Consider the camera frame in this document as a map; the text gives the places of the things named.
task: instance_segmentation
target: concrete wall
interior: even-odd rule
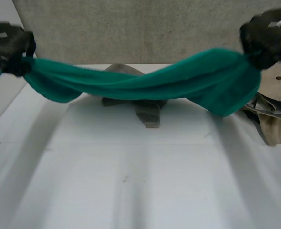
[[[0,0],[0,21],[21,25],[20,18],[11,0]],[[0,116],[19,94],[26,82],[12,75],[0,76]]]
[[[40,57],[75,64],[173,63],[214,46],[281,0],[13,0]]]

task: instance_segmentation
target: white table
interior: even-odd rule
[[[29,228],[281,229],[281,145],[184,99],[146,129],[128,105],[26,86],[0,118],[0,229]]]

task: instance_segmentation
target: beige cloth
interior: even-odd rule
[[[268,98],[281,102],[281,63],[262,72],[262,82],[258,92]]]
[[[281,64],[262,72],[262,82],[258,90],[258,101],[265,111],[249,105],[244,108],[257,113],[264,137],[269,145],[281,143]]]

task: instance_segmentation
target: olive green cloth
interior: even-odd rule
[[[187,98],[214,115],[227,116],[256,93],[261,71],[247,57],[215,48],[156,72],[130,74],[82,69],[68,64],[25,57],[32,71],[25,80],[47,99],[66,103],[82,92],[119,100]]]
[[[142,76],[144,73],[125,64],[112,64],[106,71],[126,73],[135,76]],[[137,117],[146,126],[146,128],[160,127],[160,110],[166,104],[167,100],[118,100],[102,98],[103,106],[114,106],[124,103],[132,103],[136,111]]]

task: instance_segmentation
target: gray cloth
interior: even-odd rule
[[[127,73],[132,75],[141,76],[144,73],[138,71],[125,64],[113,64],[106,69],[109,72]],[[103,106],[113,106],[124,103],[131,103],[136,111],[137,117],[146,126],[146,128],[159,128],[160,127],[160,110],[164,107],[167,100],[117,100],[102,98]]]

